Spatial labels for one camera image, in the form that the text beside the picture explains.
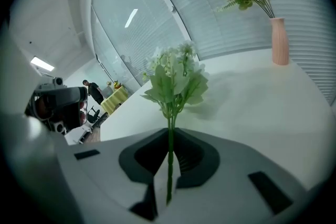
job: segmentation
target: person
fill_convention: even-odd
[[[104,97],[102,96],[98,85],[94,82],[90,83],[86,79],[83,80],[83,85],[88,86],[88,94],[91,95],[98,104],[101,104]]]

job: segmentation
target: yellow tablecloth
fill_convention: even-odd
[[[111,115],[114,112],[115,107],[118,104],[125,102],[127,97],[128,94],[124,86],[121,86],[119,89],[116,89],[111,96],[102,101],[100,105],[109,115]]]

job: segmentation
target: fluorescent light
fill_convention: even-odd
[[[53,66],[47,64],[46,62],[43,62],[41,59],[38,59],[36,56],[30,62],[35,64],[38,67],[47,69],[48,71],[52,71],[54,69]]]
[[[133,19],[133,17],[135,16],[135,14],[136,14],[137,11],[138,11],[137,8],[135,8],[135,9],[132,11],[130,17],[129,17],[128,20],[127,20],[127,23],[125,24],[125,28],[127,28],[127,27],[130,25],[130,23],[131,23],[131,21],[132,21],[132,19]]]

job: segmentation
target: white ceiling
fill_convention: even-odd
[[[94,57],[83,34],[79,0],[15,0],[10,11],[13,38],[28,60],[37,56],[54,66],[51,75],[66,79]]]

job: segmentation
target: white table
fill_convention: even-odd
[[[272,63],[271,50],[201,61],[210,74],[204,102],[186,106],[176,127],[241,142],[292,173],[306,189],[327,178],[336,119],[322,93],[295,63]],[[166,127],[159,106],[140,96],[146,83],[101,126],[102,141]]]

